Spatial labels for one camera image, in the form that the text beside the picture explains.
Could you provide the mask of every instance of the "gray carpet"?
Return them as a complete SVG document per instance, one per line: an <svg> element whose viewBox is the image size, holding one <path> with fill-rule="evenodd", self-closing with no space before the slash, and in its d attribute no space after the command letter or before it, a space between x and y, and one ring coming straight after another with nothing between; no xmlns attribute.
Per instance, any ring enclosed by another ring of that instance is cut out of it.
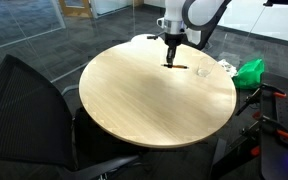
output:
<svg viewBox="0 0 288 180"><path fill-rule="evenodd" d="M50 8L51 6L49 5L47 7L40 6L44 1L39 0L40 3L30 8L36 10ZM24 3L26 1L17 0L14 2ZM7 16L8 12L4 11L1 13ZM22 17L23 21L27 17L39 17L39 15L30 11L25 11L25 14L22 14L22 16L25 16ZM67 29L54 31L0 48L0 62L5 54L14 55L32 66L49 80L53 80L88 62L103 50L130 40L134 35L159 33L161 29L156 26L155 22L157 18L162 16L163 10L142 6L134 10L128 8L99 19L66 17L65 23ZM41 31L45 31L45 29L49 29L51 26L53 27L53 24L56 24L50 20L50 23L46 23L48 25L44 26L38 23L38 18L36 21L29 23L30 27L27 31L34 34L34 31L30 31L30 29L44 28ZM20 33L17 34L16 32L16 28L11 30L14 32L8 32L3 23L0 23L0 31L5 31L5 34L9 33L10 36L14 36L13 39L18 39L20 36ZM5 41L12 41L12 38L6 40L8 38L4 38ZM240 67L249 60L261 58L265 62L266 71L288 77L288 45L279 41L268 38L247 37L229 29L217 28L209 42L212 47L203 51L216 60L225 58L227 61ZM80 69L56 81L54 83L55 86L62 91L68 85L77 84L82 70ZM242 105L246 95L250 93L248 91L238 91L236 108ZM72 113L81 105L77 91L67 94L65 99ZM133 167L124 171L116 178L207 179L217 137L227 140L228 143L233 142L239 136L241 128L254 122L250 116L254 111L249 108L241 116L233 116L216 135L207 138L202 143L174 149L173 152L160 150L149 152L144 156L144 161L152 164L153 169L150 172L145 172L142 167ZM57 178L59 176L54 167L51 166L0 161L0 179ZM245 166L241 166L222 179L259 179L258 159L254 159Z"/></svg>

